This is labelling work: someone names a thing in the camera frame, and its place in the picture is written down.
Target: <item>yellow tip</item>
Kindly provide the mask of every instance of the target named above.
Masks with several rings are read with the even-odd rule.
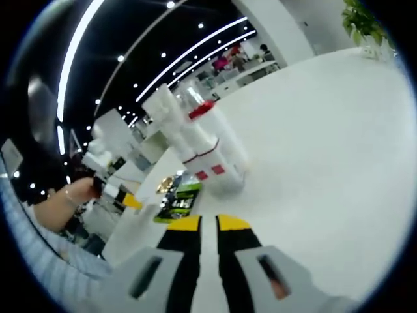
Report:
[[[201,216],[188,216],[170,223],[167,230],[197,231]]]
[[[247,230],[250,229],[249,223],[240,218],[220,214],[217,216],[219,220],[220,231],[225,230]]]
[[[132,207],[134,209],[141,209],[142,203],[136,201],[133,194],[126,194],[126,197],[123,199],[123,204],[127,207]]]

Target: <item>gray gripper part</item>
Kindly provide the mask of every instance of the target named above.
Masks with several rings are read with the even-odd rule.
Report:
[[[91,299],[94,306],[98,306],[102,313],[165,313],[183,255],[182,252],[156,248],[140,250],[102,281],[100,289]],[[156,270],[150,284],[144,288],[152,268]]]
[[[256,313],[323,312],[332,297],[318,290],[307,269],[274,246],[261,246],[235,252],[244,271]],[[289,290],[284,299],[277,299],[259,261],[265,260],[281,283]]]

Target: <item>white counter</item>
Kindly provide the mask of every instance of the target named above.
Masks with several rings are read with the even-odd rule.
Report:
[[[210,95],[218,95],[220,98],[224,98],[227,95],[230,95],[231,93],[234,93],[238,89],[241,88],[238,81],[242,78],[245,78],[246,76],[249,76],[253,74],[254,72],[257,72],[258,70],[262,70],[263,68],[271,67],[272,65],[278,65],[276,61],[267,61],[262,62],[259,65],[250,68],[249,70],[245,70],[244,72],[241,72],[238,76],[235,76],[231,78],[230,80],[227,80],[224,83],[221,83],[219,86],[216,86],[212,90],[208,92]]]
[[[343,50],[265,76],[218,105],[252,166],[239,196],[220,201],[203,192],[193,210],[203,215],[193,312],[227,312],[217,276],[218,213],[248,221],[263,245],[306,267],[324,292],[365,299],[395,262],[415,216],[416,112],[405,77]],[[181,168],[169,150],[150,176],[157,181]],[[158,244],[164,225],[152,222],[157,212],[126,210],[104,250],[110,264]]]

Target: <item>human arm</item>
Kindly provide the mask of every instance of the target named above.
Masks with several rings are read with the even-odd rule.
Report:
[[[65,227],[77,206],[98,197],[93,179],[86,177],[60,189],[46,201],[35,205],[33,210],[40,225],[57,233]]]

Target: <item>red cap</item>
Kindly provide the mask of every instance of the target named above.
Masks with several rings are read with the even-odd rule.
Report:
[[[207,100],[204,101],[199,107],[197,107],[194,111],[191,111],[188,116],[191,120],[197,119],[198,117],[204,115],[208,111],[211,110],[215,105],[215,102],[213,100]]]

